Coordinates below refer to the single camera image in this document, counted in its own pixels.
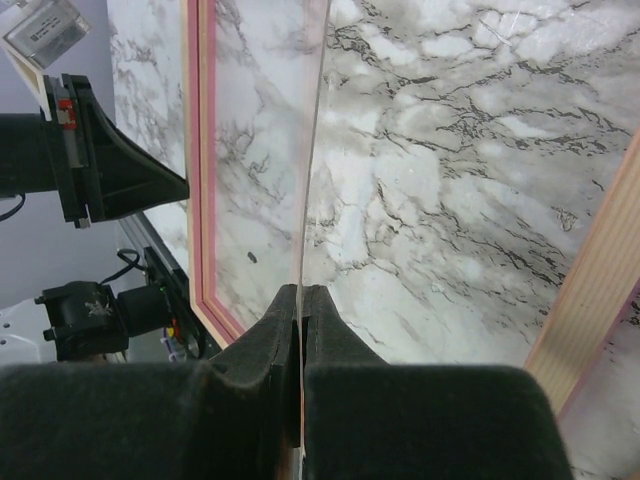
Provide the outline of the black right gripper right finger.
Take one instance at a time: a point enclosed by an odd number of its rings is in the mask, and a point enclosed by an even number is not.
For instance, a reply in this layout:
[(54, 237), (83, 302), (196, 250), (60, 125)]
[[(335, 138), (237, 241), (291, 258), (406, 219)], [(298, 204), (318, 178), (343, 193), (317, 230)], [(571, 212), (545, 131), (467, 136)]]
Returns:
[(303, 294), (308, 479), (568, 479), (549, 401), (500, 365), (393, 365)]

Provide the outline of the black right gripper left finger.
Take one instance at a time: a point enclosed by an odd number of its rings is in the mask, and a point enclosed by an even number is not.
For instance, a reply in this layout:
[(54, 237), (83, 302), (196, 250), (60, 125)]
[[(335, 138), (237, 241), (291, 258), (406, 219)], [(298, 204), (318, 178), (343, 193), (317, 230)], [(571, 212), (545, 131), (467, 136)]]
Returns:
[(5, 479), (287, 479), (300, 444), (297, 289), (208, 360), (1, 371)]

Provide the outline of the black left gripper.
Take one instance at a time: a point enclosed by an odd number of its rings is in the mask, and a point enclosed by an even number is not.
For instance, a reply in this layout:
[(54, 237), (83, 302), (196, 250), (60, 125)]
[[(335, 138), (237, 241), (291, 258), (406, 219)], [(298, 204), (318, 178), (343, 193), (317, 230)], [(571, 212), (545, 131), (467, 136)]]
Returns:
[[(44, 77), (45, 105), (38, 113), (1, 115), (1, 198), (19, 204), (33, 193), (55, 191), (64, 220), (77, 228), (119, 220), (189, 198), (189, 186), (124, 135), (105, 114), (83, 75)], [(81, 159), (80, 130), (88, 163)], [(79, 170), (86, 167), (83, 203)]]

